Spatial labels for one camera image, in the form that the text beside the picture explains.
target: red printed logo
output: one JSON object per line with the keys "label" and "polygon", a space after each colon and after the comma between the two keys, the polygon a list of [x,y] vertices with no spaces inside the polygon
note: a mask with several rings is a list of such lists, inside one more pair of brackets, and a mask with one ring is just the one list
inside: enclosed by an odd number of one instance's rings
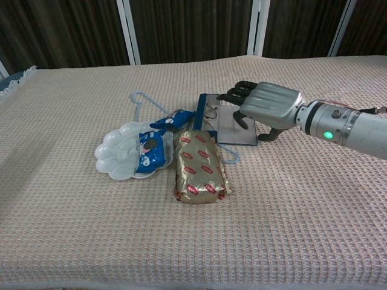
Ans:
{"label": "red printed logo", "polygon": [[212,169],[210,168],[210,167],[207,167],[207,166],[202,166],[201,167],[204,171],[206,171],[206,172],[208,172],[209,174],[212,174],[213,173],[213,171],[212,171]]}
{"label": "red printed logo", "polygon": [[200,156],[203,156],[203,157],[205,157],[205,158],[210,157],[210,155],[208,155],[208,154],[207,154],[206,152],[204,152],[203,150],[199,150],[198,153],[199,153]]}
{"label": "red printed logo", "polygon": [[222,184],[222,189],[223,190],[220,190],[219,193],[218,193],[218,199],[220,199],[220,200],[224,199],[224,197],[226,196],[226,190],[225,190],[223,184]]}
{"label": "red printed logo", "polygon": [[202,136],[196,135],[195,138],[196,138],[197,140],[199,140],[200,142],[203,142],[203,143],[206,142],[205,139],[204,139]]}
{"label": "red printed logo", "polygon": [[185,143],[190,143],[191,142],[191,140],[189,138],[186,138],[186,137],[181,137],[180,141],[185,142]]}
{"label": "red printed logo", "polygon": [[190,154],[190,153],[187,153],[187,152],[183,152],[182,155],[188,159],[193,159],[194,157]]}
{"label": "red printed logo", "polygon": [[192,184],[188,184],[187,185],[187,189],[189,190],[189,192],[191,192],[193,195],[198,195],[199,192],[198,190],[196,189],[196,187],[194,187]]}
{"label": "red printed logo", "polygon": [[188,166],[184,167],[184,170],[185,170],[186,172],[188,172],[188,173],[196,174],[196,171],[194,171],[194,169],[192,169],[192,168],[190,168],[190,167],[188,167]]}
{"label": "red printed logo", "polygon": [[207,190],[208,190],[209,192],[211,192],[212,194],[215,194],[215,193],[216,193],[215,188],[214,188],[211,184],[206,183],[204,186],[205,186],[205,187],[207,188]]}

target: blanket fringe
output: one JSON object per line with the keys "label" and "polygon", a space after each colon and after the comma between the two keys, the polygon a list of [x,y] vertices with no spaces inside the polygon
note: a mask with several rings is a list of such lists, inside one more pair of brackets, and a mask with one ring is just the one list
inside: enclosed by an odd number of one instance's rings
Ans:
{"label": "blanket fringe", "polygon": [[0,104],[7,97],[12,95],[12,93],[14,93],[18,89],[18,87],[22,86],[29,77],[31,77],[33,74],[36,73],[36,71],[37,71],[37,66],[33,65],[29,69],[23,72],[23,76],[19,80],[10,81],[8,88],[5,88],[3,91],[0,91]]}

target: dark curtain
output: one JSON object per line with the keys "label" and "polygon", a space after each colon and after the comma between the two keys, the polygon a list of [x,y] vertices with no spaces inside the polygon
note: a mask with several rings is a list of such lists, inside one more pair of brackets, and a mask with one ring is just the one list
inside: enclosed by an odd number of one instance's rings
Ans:
{"label": "dark curtain", "polygon": [[271,0],[262,56],[325,57],[346,0]]}
{"label": "dark curtain", "polygon": [[0,38],[10,74],[129,64],[115,0],[1,0]]}
{"label": "dark curtain", "polygon": [[387,54],[387,1],[357,0],[338,56]]}
{"label": "dark curtain", "polygon": [[252,0],[130,0],[141,63],[246,54]]}

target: packaged food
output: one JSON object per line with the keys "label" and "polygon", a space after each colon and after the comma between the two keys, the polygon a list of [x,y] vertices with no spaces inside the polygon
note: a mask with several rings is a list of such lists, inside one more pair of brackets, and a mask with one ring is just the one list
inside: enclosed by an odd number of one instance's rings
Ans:
{"label": "packaged food", "polygon": [[150,127],[154,129],[165,129],[165,130],[180,130],[185,124],[189,122],[195,116],[194,112],[176,110],[169,114],[167,117],[162,118],[155,123],[150,124]]}
{"label": "packaged food", "polygon": [[230,193],[226,171],[214,140],[205,131],[184,131],[175,140],[178,201],[191,204],[216,202]]}
{"label": "packaged food", "polygon": [[153,172],[164,166],[164,144],[162,136],[165,130],[140,133],[140,163],[136,172]]}

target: white window frame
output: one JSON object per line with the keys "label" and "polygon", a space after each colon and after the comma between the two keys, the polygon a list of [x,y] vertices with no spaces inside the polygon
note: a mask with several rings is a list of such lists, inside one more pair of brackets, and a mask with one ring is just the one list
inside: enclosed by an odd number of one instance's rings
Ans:
{"label": "white window frame", "polygon": [[8,71],[5,69],[4,65],[2,64],[1,60],[0,60],[0,76],[1,76],[1,79],[5,79],[10,76]]}
{"label": "white window frame", "polygon": [[130,65],[141,65],[129,0],[116,0]]}
{"label": "white window frame", "polygon": [[336,29],[336,33],[333,37],[333,41],[331,44],[331,48],[329,49],[327,56],[336,56],[337,51],[339,50],[341,41],[343,40],[346,27],[351,19],[352,12],[355,9],[357,0],[346,0],[343,13],[341,14],[341,18],[339,24]]}
{"label": "white window frame", "polygon": [[253,0],[247,55],[262,56],[270,0]]}

